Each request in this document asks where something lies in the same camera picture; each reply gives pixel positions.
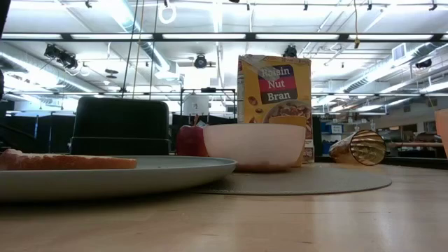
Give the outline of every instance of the raisin nut bran box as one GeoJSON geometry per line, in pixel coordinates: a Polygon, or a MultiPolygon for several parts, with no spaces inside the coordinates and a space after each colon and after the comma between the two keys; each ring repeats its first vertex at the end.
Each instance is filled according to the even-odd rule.
{"type": "Polygon", "coordinates": [[[303,162],[314,162],[311,61],[263,55],[238,61],[238,122],[269,123],[275,116],[307,119],[303,162]]]}

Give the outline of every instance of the round placemat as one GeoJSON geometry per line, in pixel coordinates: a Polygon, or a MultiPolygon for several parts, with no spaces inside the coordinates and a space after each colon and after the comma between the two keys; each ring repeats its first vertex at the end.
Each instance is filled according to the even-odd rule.
{"type": "Polygon", "coordinates": [[[283,173],[233,173],[219,181],[193,188],[193,191],[226,195],[317,195],[372,190],[391,183],[387,176],[381,174],[314,164],[283,173]]]}

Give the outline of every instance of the bread slice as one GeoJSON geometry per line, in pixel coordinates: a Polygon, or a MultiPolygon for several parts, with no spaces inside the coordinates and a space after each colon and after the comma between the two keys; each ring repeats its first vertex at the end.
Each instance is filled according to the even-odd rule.
{"type": "Polygon", "coordinates": [[[0,170],[134,169],[134,159],[59,154],[24,154],[8,149],[0,155],[0,170]]]}

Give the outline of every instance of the red apple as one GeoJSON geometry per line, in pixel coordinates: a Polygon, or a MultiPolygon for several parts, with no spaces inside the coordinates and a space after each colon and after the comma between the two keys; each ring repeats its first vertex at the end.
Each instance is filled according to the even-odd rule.
{"type": "Polygon", "coordinates": [[[202,127],[197,126],[199,116],[195,117],[193,126],[184,125],[177,134],[177,155],[208,157],[204,143],[204,132],[202,127]]]}

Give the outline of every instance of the white bowl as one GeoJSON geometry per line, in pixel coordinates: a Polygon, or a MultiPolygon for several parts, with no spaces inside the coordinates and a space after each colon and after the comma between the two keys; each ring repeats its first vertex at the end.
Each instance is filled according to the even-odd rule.
{"type": "Polygon", "coordinates": [[[290,169],[300,157],[305,128],[281,124],[230,124],[204,128],[210,157],[238,161],[238,171],[290,169]]]}

